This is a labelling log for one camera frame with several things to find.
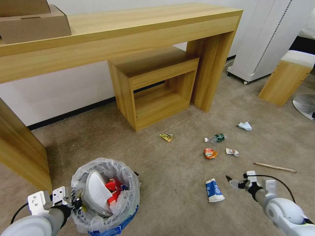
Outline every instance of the yellow wrapper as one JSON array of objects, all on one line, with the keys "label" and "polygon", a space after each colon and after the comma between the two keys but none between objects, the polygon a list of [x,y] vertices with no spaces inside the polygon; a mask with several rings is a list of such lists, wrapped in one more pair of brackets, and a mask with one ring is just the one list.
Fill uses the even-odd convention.
[{"label": "yellow wrapper", "polygon": [[168,143],[173,140],[173,134],[160,134],[160,137],[165,139]]}]

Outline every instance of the carpet floor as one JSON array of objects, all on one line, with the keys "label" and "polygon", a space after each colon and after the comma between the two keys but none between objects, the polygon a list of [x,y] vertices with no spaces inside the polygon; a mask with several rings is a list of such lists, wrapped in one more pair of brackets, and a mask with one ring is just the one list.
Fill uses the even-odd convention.
[{"label": "carpet floor", "polygon": [[[116,103],[34,130],[47,150],[53,188],[70,186],[71,177],[85,163],[98,158],[125,162],[140,174],[140,207],[123,236],[148,235],[260,235],[281,232],[264,215],[250,194],[232,189],[225,175],[241,179],[247,170],[273,175],[292,190],[305,214],[315,220],[315,123],[302,116],[290,99],[283,107],[257,96],[267,78],[248,85],[222,75],[211,109],[204,113],[194,105],[136,133],[119,112]],[[297,94],[315,94],[315,73],[298,88]],[[236,126],[248,121],[252,131]],[[158,135],[172,133],[167,143]],[[218,144],[204,137],[227,134]],[[216,159],[204,158],[203,149],[219,152]],[[225,154],[225,148],[240,157]],[[295,169],[297,173],[253,165],[262,162]],[[0,164],[0,232],[14,212],[36,188]],[[225,200],[208,203],[205,181],[215,178]],[[290,199],[278,184],[279,196]],[[28,215],[24,209],[17,217]],[[70,218],[58,235],[84,235]]]}]

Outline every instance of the black cable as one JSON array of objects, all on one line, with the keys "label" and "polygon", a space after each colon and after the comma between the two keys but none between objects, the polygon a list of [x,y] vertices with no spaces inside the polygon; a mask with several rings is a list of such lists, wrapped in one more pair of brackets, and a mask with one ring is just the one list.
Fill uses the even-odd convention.
[{"label": "black cable", "polygon": [[26,207],[28,204],[29,204],[28,202],[25,203],[23,206],[21,206],[21,207],[14,213],[10,224],[13,224],[13,222],[14,222],[14,220],[15,220],[17,214],[18,214],[24,207]]},{"label": "black cable", "polygon": [[280,183],[282,183],[282,184],[287,188],[287,190],[289,191],[289,193],[290,193],[290,195],[291,195],[292,201],[293,201],[294,203],[296,203],[296,202],[295,202],[295,199],[294,199],[294,197],[293,197],[293,194],[292,194],[292,192],[291,192],[291,190],[290,190],[289,187],[288,187],[284,182],[282,182],[280,179],[277,179],[277,178],[275,178],[275,177],[273,177],[273,176],[270,176],[270,175],[248,175],[248,176],[253,176],[253,177],[255,177],[255,176],[257,176],[257,177],[269,177],[269,178],[273,178],[273,179],[275,179],[275,180],[278,180]]}]

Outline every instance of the wooden stick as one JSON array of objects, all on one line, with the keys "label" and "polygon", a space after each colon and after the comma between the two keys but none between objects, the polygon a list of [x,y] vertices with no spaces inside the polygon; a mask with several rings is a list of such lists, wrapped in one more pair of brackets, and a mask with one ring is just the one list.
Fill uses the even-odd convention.
[{"label": "wooden stick", "polygon": [[293,172],[296,173],[296,170],[292,170],[292,169],[288,169],[288,168],[283,168],[283,167],[278,167],[278,166],[272,166],[272,165],[268,165],[268,164],[263,164],[263,163],[259,163],[259,162],[254,162],[255,165],[258,166],[265,166],[265,167],[270,167],[270,168],[274,168],[274,169],[280,169],[280,170],[285,170],[285,171],[289,171],[289,172]]}]

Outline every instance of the wooden cube shelf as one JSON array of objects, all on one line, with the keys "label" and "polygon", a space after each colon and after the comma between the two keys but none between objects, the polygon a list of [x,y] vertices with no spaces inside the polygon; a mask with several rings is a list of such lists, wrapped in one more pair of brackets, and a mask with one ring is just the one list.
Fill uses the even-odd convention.
[{"label": "wooden cube shelf", "polygon": [[117,106],[136,131],[189,107],[198,61],[176,47],[108,61]]}]

